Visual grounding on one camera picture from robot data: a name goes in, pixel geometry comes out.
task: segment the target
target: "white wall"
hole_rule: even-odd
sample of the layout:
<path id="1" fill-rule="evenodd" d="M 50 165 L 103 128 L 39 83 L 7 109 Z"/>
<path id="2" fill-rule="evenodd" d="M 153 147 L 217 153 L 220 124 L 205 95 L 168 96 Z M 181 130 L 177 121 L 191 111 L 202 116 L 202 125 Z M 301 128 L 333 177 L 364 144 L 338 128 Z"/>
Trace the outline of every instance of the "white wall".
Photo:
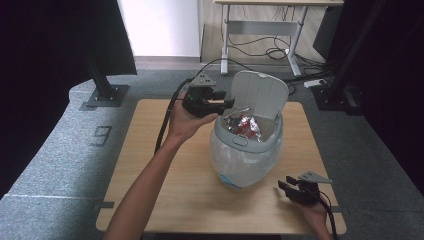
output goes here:
<path id="1" fill-rule="evenodd" d="M 200 57 L 198 0 L 118 3 L 134 56 Z"/>

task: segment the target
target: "crumpled foil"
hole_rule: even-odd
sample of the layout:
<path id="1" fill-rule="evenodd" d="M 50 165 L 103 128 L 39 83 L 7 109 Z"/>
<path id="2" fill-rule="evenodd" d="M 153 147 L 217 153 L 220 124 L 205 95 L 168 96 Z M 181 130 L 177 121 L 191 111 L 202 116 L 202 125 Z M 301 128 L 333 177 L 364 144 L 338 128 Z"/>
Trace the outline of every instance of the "crumpled foil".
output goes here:
<path id="1" fill-rule="evenodd" d="M 245 136 L 246 138 L 262 142 L 259 125 L 254 118 L 251 108 L 246 107 L 236 110 L 224 117 L 225 127 L 233 134 Z"/>

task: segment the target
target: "power strip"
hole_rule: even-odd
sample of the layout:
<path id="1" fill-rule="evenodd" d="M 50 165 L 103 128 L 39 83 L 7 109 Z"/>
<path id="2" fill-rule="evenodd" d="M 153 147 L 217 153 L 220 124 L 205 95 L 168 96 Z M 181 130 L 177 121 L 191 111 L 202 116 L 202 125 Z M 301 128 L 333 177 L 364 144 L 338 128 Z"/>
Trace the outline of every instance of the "power strip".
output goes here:
<path id="1" fill-rule="evenodd" d="M 305 88 L 310 88 L 313 86 L 324 86 L 327 84 L 327 82 L 324 79 L 317 79 L 312 81 L 307 81 L 303 85 L 305 85 Z"/>

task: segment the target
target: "standing desk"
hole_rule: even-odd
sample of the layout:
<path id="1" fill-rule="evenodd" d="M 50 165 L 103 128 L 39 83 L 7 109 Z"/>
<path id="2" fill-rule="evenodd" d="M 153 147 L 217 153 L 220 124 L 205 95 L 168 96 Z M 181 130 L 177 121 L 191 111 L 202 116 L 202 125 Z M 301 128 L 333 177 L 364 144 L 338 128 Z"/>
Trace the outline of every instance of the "standing desk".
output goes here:
<path id="1" fill-rule="evenodd" d="M 290 48 L 286 49 L 293 74 L 300 76 L 294 53 L 300 33 L 305 22 L 306 13 L 309 6 L 342 6 L 343 0 L 214 0 L 214 3 L 224 5 L 226 14 L 224 16 L 224 46 L 222 47 L 221 74 L 228 73 L 228 37 L 229 34 L 248 35 L 271 35 L 271 36 L 292 36 Z M 233 21 L 230 20 L 231 5 L 283 5 L 302 6 L 302 14 L 297 22 L 271 22 L 271 21 Z"/>

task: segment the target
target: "wooden table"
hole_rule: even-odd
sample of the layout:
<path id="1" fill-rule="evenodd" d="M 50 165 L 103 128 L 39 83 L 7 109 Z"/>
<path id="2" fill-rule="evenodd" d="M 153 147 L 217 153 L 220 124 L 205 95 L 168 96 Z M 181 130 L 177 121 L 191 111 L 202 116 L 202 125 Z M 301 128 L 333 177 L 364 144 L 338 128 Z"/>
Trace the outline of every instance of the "wooden table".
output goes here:
<path id="1" fill-rule="evenodd" d="M 169 100 L 141 100 L 121 150 L 97 228 L 106 230 L 124 194 L 153 156 L 156 137 Z M 277 187 L 287 175 L 311 170 L 327 177 L 302 105 L 288 102 L 283 110 L 283 154 L 265 179 L 234 190 L 224 185 L 210 162 L 209 136 L 213 124 L 199 129 L 177 153 L 159 194 L 146 232 L 302 234 L 311 233 L 305 219 Z M 320 184 L 337 206 L 331 185 Z M 337 232 L 346 226 L 334 213 Z"/>
<path id="2" fill-rule="evenodd" d="M 225 6 L 226 14 L 224 16 L 224 45 L 222 47 L 221 74 L 228 73 L 228 37 L 229 34 L 249 34 L 249 35 L 270 35 L 270 36 L 292 36 L 289 49 L 286 49 L 287 59 L 289 60 L 293 74 L 300 76 L 299 66 L 297 65 L 294 53 L 297 42 L 305 22 L 306 13 L 309 6 L 342 6 L 343 0 L 214 0 L 214 3 Z M 230 20 L 231 5 L 282 5 L 282 6 L 302 6 L 302 14 L 297 21 L 234 21 Z"/>

